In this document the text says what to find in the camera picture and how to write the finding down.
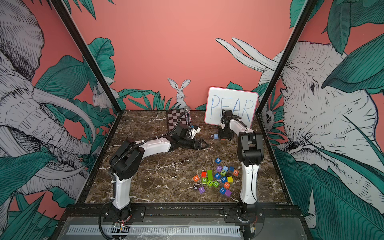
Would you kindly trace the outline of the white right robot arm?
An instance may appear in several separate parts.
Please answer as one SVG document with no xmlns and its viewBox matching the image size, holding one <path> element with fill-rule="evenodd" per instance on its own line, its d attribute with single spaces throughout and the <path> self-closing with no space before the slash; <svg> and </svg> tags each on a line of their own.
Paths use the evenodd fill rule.
<svg viewBox="0 0 384 240">
<path fill-rule="evenodd" d="M 241 202 L 244 205 L 254 205 L 257 200 L 257 175 L 264 159 L 263 135 L 247 127 L 242 119 L 230 110 L 222 110 L 220 139 L 231 140 L 237 137 L 238 159 L 242 165 Z"/>
</svg>

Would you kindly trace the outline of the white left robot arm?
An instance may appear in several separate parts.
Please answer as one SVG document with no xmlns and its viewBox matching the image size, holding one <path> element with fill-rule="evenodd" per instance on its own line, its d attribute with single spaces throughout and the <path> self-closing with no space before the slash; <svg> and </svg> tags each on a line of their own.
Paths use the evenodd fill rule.
<svg viewBox="0 0 384 240">
<path fill-rule="evenodd" d="M 124 141 L 110 159 L 109 175 L 114 188 L 112 205 L 115 209 L 121 211 L 129 206 L 131 181 L 144 158 L 169 153 L 178 148 L 198 151 L 209 148 L 206 141 L 196 138 L 200 130 L 197 126 L 179 123 L 164 135 L 141 141 Z"/>
</svg>

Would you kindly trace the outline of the whiteboard with PEAR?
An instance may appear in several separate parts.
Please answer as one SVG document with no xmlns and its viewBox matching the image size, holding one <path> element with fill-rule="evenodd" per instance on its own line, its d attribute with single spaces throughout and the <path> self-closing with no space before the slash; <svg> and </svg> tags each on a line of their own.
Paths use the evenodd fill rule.
<svg viewBox="0 0 384 240">
<path fill-rule="evenodd" d="M 227 88 L 211 87 L 208 91 L 205 123 L 218 126 L 221 123 L 222 110 L 232 111 L 241 118 L 248 128 L 252 126 L 259 94 Z"/>
</svg>

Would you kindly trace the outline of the dark red chessboard box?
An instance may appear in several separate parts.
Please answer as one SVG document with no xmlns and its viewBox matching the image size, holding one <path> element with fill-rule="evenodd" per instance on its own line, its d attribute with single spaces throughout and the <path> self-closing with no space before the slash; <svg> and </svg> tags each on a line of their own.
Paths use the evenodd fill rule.
<svg viewBox="0 0 384 240">
<path fill-rule="evenodd" d="M 184 109 L 167 111 L 168 131 L 171 131 L 178 123 L 187 125 Z"/>
</svg>

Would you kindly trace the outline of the glittery pink tube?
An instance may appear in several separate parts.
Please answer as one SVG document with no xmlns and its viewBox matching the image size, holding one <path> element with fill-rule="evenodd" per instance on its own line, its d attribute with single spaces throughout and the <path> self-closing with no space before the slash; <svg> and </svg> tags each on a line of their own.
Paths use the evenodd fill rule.
<svg viewBox="0 0 384 240">
<path fill-rule="evenodd" d="M 191 109 L 190 109 L 189 106 L 186 106 L 184 108 L 184 110 L 185 110 L 185 113 L 186 113 L 187 123 L 188 123 L 189 126 L 192 126 L 193 124 L 192 124 L 192 118 L 191 118 Z"/>
</svg>

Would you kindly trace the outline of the tall green block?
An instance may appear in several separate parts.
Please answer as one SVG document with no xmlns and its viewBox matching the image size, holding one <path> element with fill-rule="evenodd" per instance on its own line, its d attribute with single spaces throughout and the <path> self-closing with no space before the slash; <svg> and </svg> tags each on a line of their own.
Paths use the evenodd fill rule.
<svg viewBox="0 0 384 240">
<path fill-rule="evenodd" d="M 207 178 L 209 181 L 213 180 L 213 171 L 212 170 L 207 171 Z"/>
</svg>

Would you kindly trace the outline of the purple block front left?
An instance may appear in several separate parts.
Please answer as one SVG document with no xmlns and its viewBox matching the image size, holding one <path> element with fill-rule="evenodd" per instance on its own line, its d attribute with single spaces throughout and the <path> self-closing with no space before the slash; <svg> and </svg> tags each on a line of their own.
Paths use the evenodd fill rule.
<svg viewBox="0 0 384 240">
<path fill-rule="evenodd" d="M 199 188 L 199 192 L 200 192 L 200 194 L 203 194 L 203 193 L 205 193 L 205 192 L 206 192 L 206 190 L 205 190 L 205 188 L 204 188 L 204 187 L 200 187 L 200 188 Z"/>
</svg>

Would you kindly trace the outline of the blue H block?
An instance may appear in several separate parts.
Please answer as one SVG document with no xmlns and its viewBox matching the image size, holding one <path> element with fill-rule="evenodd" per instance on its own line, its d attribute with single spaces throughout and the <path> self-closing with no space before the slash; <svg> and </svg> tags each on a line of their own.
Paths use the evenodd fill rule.
<svg viewBox="0 0 384 240">
<path fill-rule="evenodd" d="M 220 190 L 219 190 L 219 192 L 222 194 L 222 195 L 224 195 L 225 193 L 226 193 L 226 189 L 225 188 L 221 188 Z"/>
</svg>

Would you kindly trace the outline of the purple block front right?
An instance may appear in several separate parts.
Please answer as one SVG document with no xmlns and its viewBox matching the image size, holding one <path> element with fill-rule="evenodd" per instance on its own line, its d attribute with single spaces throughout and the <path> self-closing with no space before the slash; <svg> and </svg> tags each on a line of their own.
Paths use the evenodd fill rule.
<svg viewBox="0 0 384 240">
<path fill-rule="evenodd" d="M 231 196 L 231 194 L 232 194 L 232 192 L 230 191 L 230 190 L 225 190 L 225 193 L 224 193 L 224 195 L 226 196 L 226 197 L 230 197 Z"/>
</svg>

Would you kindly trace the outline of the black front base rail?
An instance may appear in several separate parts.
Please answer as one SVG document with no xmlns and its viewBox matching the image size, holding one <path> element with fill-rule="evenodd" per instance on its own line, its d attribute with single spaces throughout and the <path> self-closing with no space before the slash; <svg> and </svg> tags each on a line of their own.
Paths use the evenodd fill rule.
<svg viewBox="0 0 384 240">
<path fill-rule="evenodd" d="M 160 217 L 197 217 L 224 218 L 226 223 L 242 223 L 248 219 L 263 218 L 298 218 L 304 215 L 298 206 L 284 203 L 256 203 L 242 205 L 240 203 L 132 203 L 128 210 L 121 214 L 112 210 L 110 204 L 75 204 L 70 205 L 61 217 L 64 222 L 68 218 L 98 218 L 107 223 L 142 223 L 148 218 Z"/>
</svg>

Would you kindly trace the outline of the black right frame post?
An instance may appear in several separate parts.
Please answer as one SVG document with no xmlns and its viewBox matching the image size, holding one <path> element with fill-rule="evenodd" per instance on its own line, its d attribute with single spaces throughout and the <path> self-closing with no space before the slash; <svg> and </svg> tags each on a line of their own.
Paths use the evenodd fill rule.
<svg viewBox="0 0 384 240">
<path fill-rule="evenodd" d="M 269 99 L 269 96 L 271 95 L 272 91 L 274 90 L 274 87 L 277 83 L 277 81 L 280 79 L 281 77 L 281 74 L 284 70 L 284 67 L 286 65 L 286 63 L 288 62 L 290 56 L 291 56 L 291 53 L 292 51 L 294 50 L 295 48 L 295 45 L 297 43 L 297 41 L 299 40 L 302 32 L 303 32 L 303 29 L 304 27 L 306 26 L 307 24 L 307 21 L 313 11 L 313 9 L 315 8 L 316 4 L 317 4 L 318 1 L 315 1 L 315 0 L 309 0 L 309 1 L 306 1 L 306 3 L 304 4 L 304 7 L 301 11 L 301 14 L 300 14 L 300 17 L 293 29 L 293 32 L 291 34 L 291 37 L 283 51 L 283 54 L 281 56 L 281 59 L 278 63 L 278 66 L 276 68 L 276 70 L 274 71 L 274 74 L 273 74 L 273 77 L 266 89 L 266 92 L 262 98 L 262 101 L 260 102 L 260 105 L 256 111 L 256 114 L 257 114 L 257 117 L 259 117 L 267 103 L 267 100 Z"/>
</svg>

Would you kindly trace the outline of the black frame post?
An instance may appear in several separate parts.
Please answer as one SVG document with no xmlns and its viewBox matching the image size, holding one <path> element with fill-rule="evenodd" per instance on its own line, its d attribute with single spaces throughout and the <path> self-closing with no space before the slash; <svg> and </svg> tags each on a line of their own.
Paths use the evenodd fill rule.
<svg viewBox="0 0 384 240">
<path fill-rule="evenodd" d="M 304 4 L 304 7 L 301 11 L 301 14 L 300 14 L 300 17 L 293 29 L 293 32 L 291 34 L 291 37 L 283 51 L 283 54 L 281 56 L 281 59 L 278 63 L 278 66 L 276 68 L 276 70 L 274 71 L 274 74 L 273 74 L 273 77 L 266 89 L 266 92 L 262 98 L 262 101 L 260 102 L 260 105 L 256 111 L 256 114 L 257 114 L 257 117 L 259 117 L 267 103 L 267 100 L 269 99 L 269 96 L 271 95 L 272 91 L 274 90 L 274 87 L 277 83 L 277 81 L 280 79 L 281 77 L 281 74 L 284 70 L 284 67 L 286 65 L 286 63 L 288 62 L 290 56 L 291 56 L 291 53 L 292 51 L 294 50 L 295 48 L 295 45 L 297 43 L 297 41 L 299 40 L 302 32 L 303 32 L 303 29 L 304 27 L 306 26 L 307 24 L 307 21 L 313 11 L 313 9 L 315 8 L 316 4 L 317 4 L 318 1 L 315 1 L 315 0 L 309 0 L 309 1 L 306 1 L 306 3 Z"/>
<path fill-rule="evenodd" d="M 85 58 L 87 64 L 91 68 L 92 73 L 95 75 L 96 79 L 98 80 L 101 87 L 105 91 L 108 99 L 111 101 L 113 107 L 117 111 L 118 115 L 122 114 L 124 110 L 121 109 L 118 101 L 114 97 L 109 85 L 107 84 L 104 78 L 102 71 L 100 70 L 95 58 L 91 54 L 90 49 L 88 48 L 88 45 L 85 43 L 84 38 L 79 32 L 79 29 L 77 28 L 76 24 L 72 20 L 72 17 L 70 16 L 69 11 L 67 10 L 65 4 L 63 3 L 63 1 L 59 1 L 59 0 L 52 0 L 51 3 L 55 8 L 56 12 L 58 13 L 58 15 L 60 16 L 62 22 L 66 26 L 68 32 L 70 33 L 72 39 L 76 43 L 83 57 Z"/>
</svg>

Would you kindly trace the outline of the black left frame post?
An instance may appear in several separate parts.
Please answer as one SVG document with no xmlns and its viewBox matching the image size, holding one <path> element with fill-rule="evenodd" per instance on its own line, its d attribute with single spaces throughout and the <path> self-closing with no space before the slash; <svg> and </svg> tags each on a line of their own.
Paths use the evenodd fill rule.
<svg viewBox="0 0 384 240">
<path fill-rule="evenodd" d="M 87 64 L 91 68 L 92 73 L 95 75 L 96 79 L 98 80 L 101 87 L 105 91 L 108 99 L 111 101 L 113 107 L 117 111 L 118 115 L 122 114 L 124 110 L 121 109 L 118 101 L 114 97 L 109 85 L 107 84 L 104 78 L 102 71 L 100 70 L 95 58 L 91 54 L 90 49 L 88 48 L 88 45 L 85 43 L 84 38 L 79 32 L 79 29 L 77 28 L 76 24 L 72 20 L 72 17 L 70 16 L 69 11 L 67 10 L 65 4 L 63 3 L 63 1 L 59 1 L 59 0 L 52 0 L 51 3 L 55 8 L 56 12 L 58 13 L 58 15 L 60 16 L 62 22 L 66 26 L 68 32 L 70 33 L 72 39 L 76 43 L 83 57 L 85 58 Z"/>
</svg>

